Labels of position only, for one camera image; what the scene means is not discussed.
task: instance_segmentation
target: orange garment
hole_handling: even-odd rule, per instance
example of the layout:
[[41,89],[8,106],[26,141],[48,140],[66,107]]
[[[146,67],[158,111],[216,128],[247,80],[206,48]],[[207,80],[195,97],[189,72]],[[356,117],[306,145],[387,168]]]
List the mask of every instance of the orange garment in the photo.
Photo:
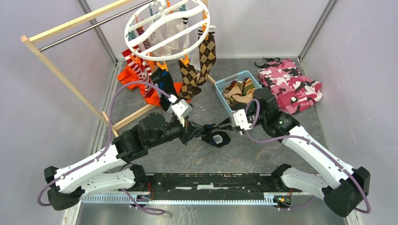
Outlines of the orange garment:
[[[132,82],[132,81],[139,81],[137,74],[131,69],[129,66],[126,66],[124,70],[117,76],[117,80],[120,81],[123,85]],[[183,86],[182,82],[174,82],[174,88],[176,89],[177,94],[180,93],[181,87]],[[141,95],[144,96],[145,94],[145,85],[144,84],[132,84],[127,86],[128,89],[133,90],[134,88],[139,88],[141,91]],[[150,105],[155,105],[160,107],[160,98],[158,92],[153,91],[151,95],[144,97],[145,101]]]

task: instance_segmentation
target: metal pole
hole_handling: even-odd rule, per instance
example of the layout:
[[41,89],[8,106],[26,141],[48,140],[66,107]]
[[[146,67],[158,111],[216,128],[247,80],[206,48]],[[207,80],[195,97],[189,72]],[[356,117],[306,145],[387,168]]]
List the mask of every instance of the metal pole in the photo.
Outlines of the metal pole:
[[101,26],[101,25],[103,25],[103,24],[105,24],[105,23],[107,23],[107,22],[109,22],[109,21],[111,21],[111,20],[113,20],[113,19],[116,19],[116,18],[118,18],[118,17],[120,17],[120,16],[122,16],[122,15],[124,15],[124,14],[127,14],[127,13],[129,13],[129,12],[131,12],[131,11],[133,11],[133,10],[136,10],[136,9],[138,9],[138,8],[140,8],[140,7],[142,7],[142,6],[146,5],[146,4],[148,4],[148,3],[151,3],[151,2],[153,2],[153,1],[154,1],[154,0],[147,0],[147,1],[143,2],[143,3],[140,3],[140,4],[138,4],[138,5],[136,5],[136,6],[132,7],[132,8],[129,8],[129,9],[127,9],[127,10],[125,10],[125,11],[123,11],[123,12],[120,12],[120,13],[114,15],[114,16],[111,16],[111,17],[109,17],[109,18],[107,18],[107,19],[105,19],[105,20],[103,20],[103,21],[101,21],[101,22],[98,22],[97,24],[94,24],[94,25],[92,25],[92,26],[89,26],[89,27],[87,27],[87,28],[85,28],[85,29],[83,29],[83,30],[81,30],[81,31],[78,31],[78,32],[76,32],[76,33],[74,33],[74,34],[71,34],[71,35],[69,35],[69,36],[67,36],[67,37],[65,37],[65,38],[63,38],[63,39],[61,39],[61,40],[59,40],[59,41],[56,41],[56,42],[51,43],[51,44],[49,44],[49,45],[47,45],[47,46],[44,46],[44,47],[42,47],[42,48],[39,49],[39,52],[43,52],[43,51],[45,51],[45,50],[47,50],[47,49],[50,49],[50,48],[52,48],[52,47],[54,47],[54,46],[57,46],[57,45],[59,45],[59,44],[65,42],[65,41],[67,41],[67,40],[70,40],[70,39],[72,39],[72,38],[74,38],[74,37],[76,37],[76,36],[79,36],[79,35],[81,35],[81,34],[83,34],[83,33],[86,33],[86,32],[89,31],[89,30],[92,30],[92,29],[94,29],[94,28],[96,28],[96,27],[99,27],[99,26]]
[[316,37],[319,34],[319,31],[321,30],[321,28],[323,27],[323,25],[325,24],[326,19],[328,18],[330,12],[332,11],[333,7],[335,6],[337,0],[329,0],[329,2],[327,3],[324,11],[322,12],[321,17],[319,17],[318,22],[316,23],[310,37],[308,38],[306,44],[304,45],[303,50],[301,50],[300,55],[298,56],[298,58],[300,60],[303,60],[304,57],[306,56],[306,54],[308,53],[308,50],[310,49],[310,47],[312,46],[312,44],[314,43]]
[[[80,7],[82,8],[85,14],[91,12],[90,6],[88,5],[86,0],[77,0],[77,2],[79,3]],[[97,24],[98,21],[97,19],[93,19],[90,20],[89,23],[90,25],[94,25]],[[113,62],[114,65],[116,65],[118,62],[117,57],[115,56],[115,53],[112,51],[112,48],[109,45],[109,42],[107,41],[107,38],[105,37],[104,33],[102,32],[101,27],[94,28],[94,32],[97,35],[98,39],[100,40],[101,44],[104,46],[104,49],[110,60]]]

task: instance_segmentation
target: gray wall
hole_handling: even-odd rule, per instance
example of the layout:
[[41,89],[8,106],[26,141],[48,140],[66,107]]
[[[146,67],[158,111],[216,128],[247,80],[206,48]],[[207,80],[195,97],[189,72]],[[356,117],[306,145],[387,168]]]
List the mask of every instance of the gray wall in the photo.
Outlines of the gray wall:
[[[92,10],[103,7],[115,0],[87,0]],[[170,0],[175,4],[180,0]],[[128,9],[144,0],[115,10]],[[300,54],[328,0],[209,0],[211,24],[216,28],[217,57],[245,58],[264,56],[296,56]],[[197,4],[189,2],[188,9]],[[123,59],[127,49],[124,28],[133,13],[128,13],[102,26],[112,50]],[[149,10],[139,19],[149,17]],[[109,15],[100,16],[100,20]],[[189,18],[189,26],[201,20],[201,14]],[[190,33],[190,42],[198,40],[197,32]]]
[[331,150],[371,173],[367,225],[397,222],[397,22],[396,0],[340,0],[304,59]]
[[[0,3],[0,224],[59,225],[63,211],[36,203],[43,169],[89,152],[97,117],[20,40],[82,14],[74,0]],[[45,55],[100,107],[112,63],[92,32]]]

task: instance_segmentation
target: black sock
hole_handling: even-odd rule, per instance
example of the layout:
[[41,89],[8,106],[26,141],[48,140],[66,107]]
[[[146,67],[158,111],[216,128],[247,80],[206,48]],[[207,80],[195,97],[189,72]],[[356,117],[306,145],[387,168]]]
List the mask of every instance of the black sock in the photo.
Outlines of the black sock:
[[227,145],[231,142],[231,138],[227,133],[223,131],[214,131],[204,137],[202,137],[202,141],[209,143],[217,148],[221,148],[224,145]]
[[[152,82],[157,85],[160,89],[165,91],[168,94],[172,94],[177,96],[177,91],[174,88],[173,78],[168,71],[162,70],[158,68],[152,75],[151,75]],[[164,95],[160,95],[160,105],[164,111],[168,111],[171,105],[171,102],[168,101],[168,98]]]

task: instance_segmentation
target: blue plastic basket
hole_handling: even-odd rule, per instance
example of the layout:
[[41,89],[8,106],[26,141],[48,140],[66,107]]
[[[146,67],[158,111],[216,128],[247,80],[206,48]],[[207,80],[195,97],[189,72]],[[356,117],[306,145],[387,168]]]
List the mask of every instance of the blue plastic basket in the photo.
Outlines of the blue plastic basket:
[[246,78],[250,78],[253,81],[253,84],[256,87],[256,89],[261,88],[260,84],[257,82],[257,79],[255,79],[254,76],[247,70],[242,71],[237,74],[234,74],[232,76],[229,76],[225,79],[219,80],[215,83],[215,87],[217,89],[217,91],[216,91],[217,97],[220,99],[225,110],[227,110],[228,115],[231,114],[232,110],[231,110],[230,106],[228,105],[227,101],[225,101],[225,98],[222,95],[222,91],[224,90],[224,88],[226,86],[231,84],[232,81],[245,81]]

